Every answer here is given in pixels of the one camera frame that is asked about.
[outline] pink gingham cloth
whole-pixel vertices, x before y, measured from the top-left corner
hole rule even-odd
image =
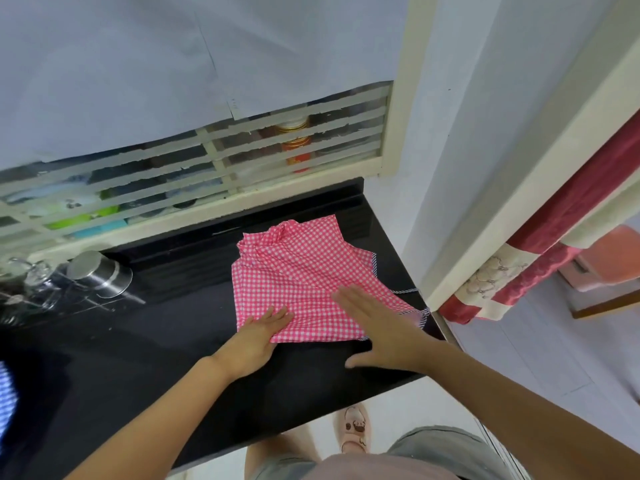
[[[337,342],[365,336],[331,298],[338,286],[357,284],[419,325],[422,314],[396,297],[373,272],[374,254],[345,242],[335,216],[285,221],[266,232],[244,234],[231,266],[237,327],[269,306],[295,316],[272,342]]]

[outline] gray shorts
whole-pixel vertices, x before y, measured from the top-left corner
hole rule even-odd
[[[428,461],[467,480],[513,480],[502,459],[489,445],[460,428],[416,428],[384,454]],[[253,480],[300,480],[315,466],[315,461],[291,455],[270,458],[258,468]]]

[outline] person's left hand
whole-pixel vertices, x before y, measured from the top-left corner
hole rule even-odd
[[[292,319],[293,313],[287,313],[286,306],[277,313],[270,306],[260,320],[249,317],[240,330],[212,357],[231,382],[248,376],[269,361],[276,348],[276,344],[269,340]]]

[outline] white floor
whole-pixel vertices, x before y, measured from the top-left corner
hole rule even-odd
[[[372,423],[371,451],[388,450],[398,437],[417,426],[445,424],[465,429],[482,437],[474,416],[429,378],[418,379],[365,402]],[[309,423],[320,457],[339,453],[333,432],[332,415]],[[240,449],[191,468],[188,480],[242,480],[244,453]]]
[[[552,276],[500,322],[451,328],[476,359],[640,452],[640,315],[574,320],[574,295]]]

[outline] pink slipper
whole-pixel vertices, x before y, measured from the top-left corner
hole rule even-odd
[[[364,404],[358,403],[336,412],[333,428],[341,452],[344,453],[345,444],[355,444],[364,453],[371,451],[371,423]]]

